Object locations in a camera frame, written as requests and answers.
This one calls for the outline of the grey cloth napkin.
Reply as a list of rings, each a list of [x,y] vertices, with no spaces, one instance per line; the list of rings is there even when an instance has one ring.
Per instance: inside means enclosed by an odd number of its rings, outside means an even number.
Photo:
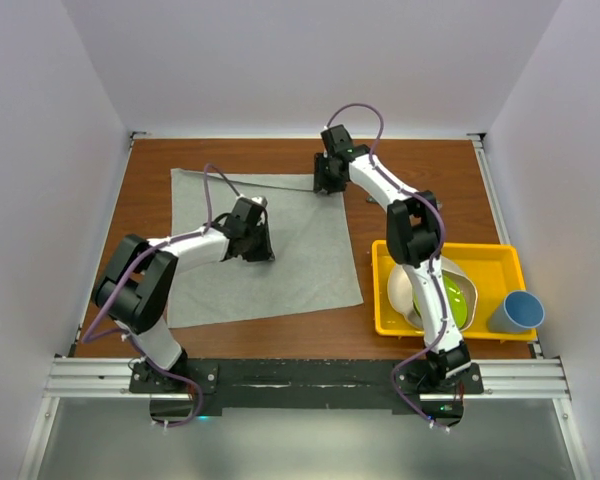
[[[171,172],[172,231],[191,231],[228,212],[235,195],[264,196],[274,260],[231,259],[177,275],[170,328],[188,328],[360,305],[344,196],[316,194],[309,174]]]

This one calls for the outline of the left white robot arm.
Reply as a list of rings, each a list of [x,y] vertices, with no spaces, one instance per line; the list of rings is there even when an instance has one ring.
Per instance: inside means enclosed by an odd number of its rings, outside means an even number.
[[[173,281],[194,268],[234,258],[246,262],[275,259],[264,197],[240,196],[230,212],[174,237],[126,236],[94,286],[96,319],[107,316],[114,321],[163,391],[192,390],[187,352],[164,319]]]

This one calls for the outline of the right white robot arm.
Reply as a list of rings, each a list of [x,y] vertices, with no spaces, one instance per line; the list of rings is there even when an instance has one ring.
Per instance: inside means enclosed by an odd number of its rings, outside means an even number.
[[[324,151],[314,156],[313,190],[339,193],[352,183],[385,211],[388,252],[411,283],[422,321],[426,382],[436,392],[449,392],[471,358],[444,286],[441,250],[446,230],[435,196],[398,179],[370,147],[357,145],[344,126],[325,128],[321,139]]]

